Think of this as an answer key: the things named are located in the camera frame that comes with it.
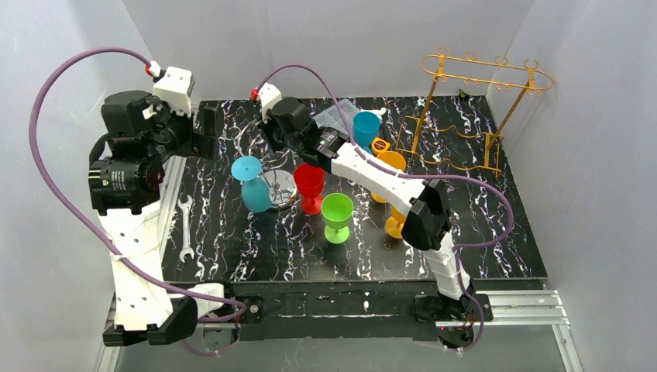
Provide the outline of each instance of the metal plate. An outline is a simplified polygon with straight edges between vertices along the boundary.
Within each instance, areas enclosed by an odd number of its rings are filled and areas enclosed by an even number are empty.
[[[260,176],[269,186],[272,207],[270,210],[280,211],[290,208],[297,201],[299,192],[297,185],[294,183],[292,173],[274,169],[265,172]]]

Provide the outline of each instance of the cable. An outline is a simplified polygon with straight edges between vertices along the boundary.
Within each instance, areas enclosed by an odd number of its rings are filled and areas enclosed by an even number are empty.
[[[215,355],[219,355],[227,351],[228,349],[232,348],[236,343],[239,342],[239,320],[242,318],[242,315],[237,315],[237,318],[235,319],[235,334],[237,335],[237,338],[235,339],[234,343],[231,343],[227,347],[221,349],[221,350],[215,350],[215,351],[200,351],[196,350],[195,348],[191,347],[185,340],[181,341],[182,346],[187,349],[187,351],[194,353],[196,355],[200,355],[202,357],[213,357]]]
[[[221,349],[221,350],[215,350],[215,351],[200,351],[200,350],[196,350],[195,348],[189,346],[189,344],[186,343],[185,341],[181,341],[181,345],[182,345],[185,349],[187,349],[187,351],[189,351],[189,352],[191,352],[191,353],[194,353],[194,354],[196,354],[196,355],[200,355],[201,357],[214,357],[214,356],[217,356],[217,355],[221,355],[221,354],[225,353],[226,351],[230,350],[231,348],[233,348],[233,347],[234,347],[235,345],[237,345],[238,343],[239,343],[239,333],[237,334],[237,339],[235,340],[234,343],[231,343],[230,345],[228,345],[227,347],[225,347],[225,348],[223,348],[223,349]]]
[[[366,158],[365,153],[363,151],[361,151],[360,147],[358,147],[356,145],[356,142],[353,139],[353,130],[351,129],[351,127],[346,125],[346,123],[348,123],[348,121],[345,117],[345,113],[342,111],[342,108],[338,104],[338,100],[335,98],[335,95],[333,94],[333,91],[331,91],[331,89],[328,87],[328,85],[326,84],[324,79],[322,79],[322,77],[319,76],[319,74],[315,70],[313,70],[312,68],[304,66],[303,64],[286,64],[284,66],[281,66],[281,67],[277,68],[276,70],[272,71],[271,73],[269,73],[260,82],[260,84],[258,85],[258,88],[257,88],[258,91],[260,91],[260,89],[263,87],[263,85],[266,82],[268,82],[269,79],[271,79],[271,77],[274,76],[278,71],[281,71],[283,69],[290,68],[290,67],[298,67],[298,68],[304,69],[304,70],[310,72],[311,74],[313,74],[322,83],[322,85],[324,86],[324,89],[328,92],[328,95],[331,96],[331,99],[333,100],[333,104],[338,109],[338,113],[340,114],[340,119],[342,119],[342,121],[345,123],[345,127],[346,127],[347,131],[349,132],[349,141],[356,146],[356,153],[358,153],[361,158],[365,159]],[[369,165],[372,165],[373,167],[375,167],[376,169],[378,169],[380,171],[383,171],[384,173],[392,174],[392,175],[396,174],[394,171],[388,170],[387,168],[385,168],[383,166],[380,166],[379,164],[377,164],[377,163],[375,163],[371,160],[367,160],[366,162]],[[438,175],[438,174],[431,174],[431,175],[430,174],[426,174],[426,175],[400,174],[399,177],[407,178],[407,179],[422,179],[422,180],[424,180],[424,179],[437,179],[437,180],[444,180],[444,181],[466,181],[466,182],[470,182],[472,184],[475,184],[476,186],[479,186],[480,188],[485,188],[488,191],[492,192],[497,197],[497,199],[499,199],[500,203],[504,206],[504,209],[507,210],[507,214],[508,214],[507,225],[505,226],[504,231],[497,238],[495,238],[495,239],[493,239],[489,242],[484,242],[484,243],[455,244],[454,248],[453,248],[454,252],[455,252],[455,256],[456,256],[456,272],[459,273],[459,275],[457,276],[457,278],[459,279],[459,286],[461,287],[461,291],[463,291],[463,294],[470,301],[472,301],[474,303],[474,305],[476,306],[476,310],[479,313],[479,320],[480,320],[479,331],[477,332],[476,337],[473,340],[473,342],[471,344],[469,344],[468,346],[463,348],[464,351],[470,350],[479,342],[479,340],[481,338],[481,335],[483,334],[483,309],[481,308],[481,304],[476,300],[476,298],[474,298],[470,293],[467,292],[467,290],[465,288],[465,285],[463,284],[463,278],[460,274],[460,272],[461,272],[461,257],[460,257],[459,251],[462,248],[483,248],[485,246],[494,246],[494,245],[498,244],[499,242],[501,242],[502,240],[506,239],[506,237],[511,233],[511,230],[513,229],[513,225],[514,225],[513,210],[511,209],[511,203],[509,203],[509,201],[504,197],[504,194],[502,194],[499,190],[497,190],[493,186],[490,186],[489,184],[487,184],[485,182],[482,182],[482,181],[479,181],[479,180],[476,180],[476,179],[470,178],[470,177],[456,176],[456,175]]]
[[[90,221],[82,212],[80,212],[79,209],[75,208],[75,205],[73,205],[73,203],[71,203],[71,201],[69,201],[68,198],[64,196],[62,191],[57,187],[57,185],[53,181],[53,178],[48,173],[46,166],[43,164],[43,159],[41,159],[41,153],[39,152],[39,144],[37,143],[36,140],[36,124],[37,121],[39,120],[41,106],[43,105],[43,101],[46,98],[46,94],[53,86],[55,81],[58,79],[59,76],[62,75],[63,72],[65,72],[69,67],[73,66],[80,60],[83,60],[84,58],[91,57],[100,53],[128,54],[129,56],[133,56],[136,59],[141,60],[146,66],[150,66],[150,62],[141,54],[134,52],[132,50],[118,48],[118,47],[106,47],[106,48],[87,50],[85,52],[79,53],[78,55],[70,58],[69,60],[61,64],[46,79],[46,82],[43,83],[43,86],[39,90],[39,94],[36,95],[36,100],[34,101],[34,106],[32,107],[32,113],[30,114],[29,117],[29,149],[32,151],[32,158],[34,158],[34,164],[36,165],[36,168],[39,170],[41,177],[48,185],[48,188],[53,192],[53,194],[55,194],[55,197],[59,199],[59,201],[64,205],[64,207],[66,207],[66,209],[68,209],[69,212],[73,213],[73,215],[78,220],[80,220],[80,222],[82,222],[85,226],[87,226],[87,228],[90,229],[91,232],[94,233],[94,235],[96,235],[113,254],[115,254],[116,256],[121,256],[122,255],[121,251],[119,251],[116,248],[116,246],[109,240],[109,238],[105,236],[105,234],[103,234],[103,232],[98,227],[96,227],[96,225],[94,225],[94,223]],[[134,263],[130,262],[130,260],[128,260],[127,258],[122,258],[120,259],[120,261],[145,281],[148,281],[151,284],[155,284],[158,287],[164,288],[169,292],[178,293],[193,298],[200,298],[201,300],[221,302],[227,305],[237,306],[239,308],[237,312],[232,313],[231,315],[224,315],[218,318],[203,318],[203,320],[206,322],[227,322],[231,319],[237,318],[246,310],[246,305],[244,305],[240,301],[235,301],[230,298],[220,298],[220,297],[210,296],[207,294],[200,294],[182,288],[174,287],[171,284],[158,281],[156,278],[151,277],[150,275],[139,269]]]

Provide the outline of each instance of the green cup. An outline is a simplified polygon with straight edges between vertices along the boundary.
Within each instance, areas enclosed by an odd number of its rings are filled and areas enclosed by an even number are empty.
[[[322,216],[326,227],[324,236],[333,244],[344,243],[349,238],[349,221],[352,218],[353,202],[347,195],[338,192],[324,197]]]

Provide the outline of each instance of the gold metal rack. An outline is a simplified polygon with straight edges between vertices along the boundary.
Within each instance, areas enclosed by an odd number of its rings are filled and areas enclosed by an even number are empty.
[[[548,90],[548,89],[550,89],[554,86],[554,84],[555,84],[554,79],[548,73],[546,73],[544,71],[537,70],[537,68],[538,68],[538,61],[537,60],[534,60],[534,63],[535,63],[534,67],[529,67],[527,65],[527,62],[529,62],[529,60],[526,60],[523,63],[523,65],[524,65],[523,67],[509,66],[508,65],[509,60],[506,57],[504,59],[502,59],[501,61],[499,61],[500,56],[497,56],[497,57],[495,57],[495,62],[491,63],[491,62],[484,62],[484,61],[481,61],[481,60],[477,60],[476,53],[473,53],[473,55],[470,56],[470,52],[468,50],[465,52],[465,57],[464,58],[459,58],[459,57],[449,56],[449,48],[446,48],[446,53],[444,53],[444,54],[441,53],[441,49],[442,48],[438,48],[438,50],[436,51],[436,54],[430,54],[430,55],[422,58],[422,61],[421,61],[422,70],[424,70],[425,72],[427,72],[431,75],[434,75],[433,83],[432,83],[431,89],[429,90],[429,94],[428,94],[427,99],[425,101],[425,107],[422,109],[422,114],[420,114],[420,117],[418,118],[418,117],[415,117],[415,116],[407,115],[407,116],[404,117],[404,121],[402,121],[400,123],[399,130],[397,131],[397,133],[398,133],[397,134],[397,141],[395,142],[394,149],[395,149],[395,151],[401,151],[401,152],[405,152],[405,153],[413,153],[414,155],[417,155],[422,160],[422,162],[427,163],[427,164],[437,164],[438,165],[438,164],[443,164],[443,163],[449,163],[449,165],[451,165],[455,169],[458,169],[458,170],[461,170],[461,171],[471,171],[471,170],[475,170],[475,169],[486,169],[486,170],[489,170],[489,171],[494,171],[495,172],[495,177],[497,178],[502,173],[502,170],[499,168],[499,166],[500,166],[499,165],[499,163],[500,163],[500,150],[501,150],[500,147],[501,147],[501,144],[502,144],[502,139],[504,138],[503,136],[500,136],[500,133],[502,132],[502,129],[507,124],[509,118],[511,117],[511,114],[513,114],[516,107],[518,107],[518,103],[520,102],[522,97],[525,95],[525,93],[528,94],[528,95],[533,95],[532,92],[534,92],[534,93],[536,93],[536,95],[538,97],[540,97],[542,95],[542,91],[546,91],[546,90]],[[425,60],[427,60],[429,58],[438,58],[438,69],[436,71],[430,71],[429,69],[427,69],[425,67]],[[468,63],[468,64],[482,64],[482,65],[493,66],[493,67],[498,67],[498,68],[507,68],[507,69],[512,69],[512,70],[527,71],[527,82],[525,83],[525,85],[519,85],[519,84],[514,84],[514,83],[506,83],[506,82],[502,82],[502,81],[495,81],[495,80],[487,80],[487,79],[479,79],[479,78],[474,78],[474,77],[465,77],[465,76],[446,74],[445,73],[445,61],[446,60],[457,60],[457,61],[465,62],[465,63]],[[542,75],[546,76],[550,80],[550,85],[547,86],[547,87],[538,87],[538,86],[536,86],[535,77],[536,77],[537,74],[542,74]],[[482,132],[481,134],[475,134],[475,135],[468,136],[468,135],[465,135],[465,134],[462,134],[461,132],[459,132],[459,130],[456,128],[456,126],[450,126],[448,128],[444,128],[444,129],[437,129],[437,128],[429,127],[430,130],[433,130],[433,131],[439,132],[439,133],[447,132],[448,130],[453,129],[454,132],[456,132],[456,134],[458,136],[460,136],[464,139],[467,139],[467,140],[484,136],[485,137],[485,147],[484,147],[484,152],[483,152],[483,165],[473,165],[472,167],[459,167],[459,166],[456,166],[454,163],[452,163],[452,161],[449,158],[444,158],[440,161],[426,160],[422,157],[422,155],[420,155],[417,152],[418,141],[420,139],[421,129],[422,129],[422,126],[423,126],[422,123],[426,122],[426,120],[427,120],[427,112],[429,110],[429,106],[430,106],[431,101],[433,99],[433,93],[434,93],[434,90],[435,90],[435,86],[438,83],[439,79],[442,79],[441,83],[444,83],[444,82],[447,81],[448,78],[461,79],[465,85],[469,85],[468,81],[471,81],[473,83],[473,85],[478,85],[479,83],[495,84],[495,88],[498,91],[501,91],[502,88],[506,88],[506,91],[510,91],[511,88],[521,88],[520,94],[518,95],[518,97],[516,98],[514,104],[511,106],[511,108],[507,112],[507,115],[504,117],[504,120],[500,124],[499,128],[497,128],[497,131],[495,133]],[[400,140],[400,137],[401,137],[401,134],[402,134],[401,128],[404,125],[407,118],[415,120],[415,123],[416,123],[415,132],[413,134],[413,143],[412,143],[412,146],[411,146],[410,150],[399,148],[399,140]],[[495,147],[497,148],[495,165],[493,165],[490,161],[491,160],[491,151],[490,150],[493,147],[493,145],[495,145]]]

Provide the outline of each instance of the blue cup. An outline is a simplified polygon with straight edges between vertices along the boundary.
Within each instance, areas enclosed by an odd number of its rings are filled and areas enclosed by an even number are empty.
[[[230,167],[232,176],[242,182],[242,200],[251,212],[265,212],[271,207],[269,186],[258,175],[263,167],[256,157],[240,157]]]
[[[368,153],[372,153],[372,142],[379,134],[381,121],[372,112],[359,112],[353,117],[353,139]]]
[[[242,200],[251,212],[265,212],[271,207],[269,186],[260,177],[244,182],[242,184]]]

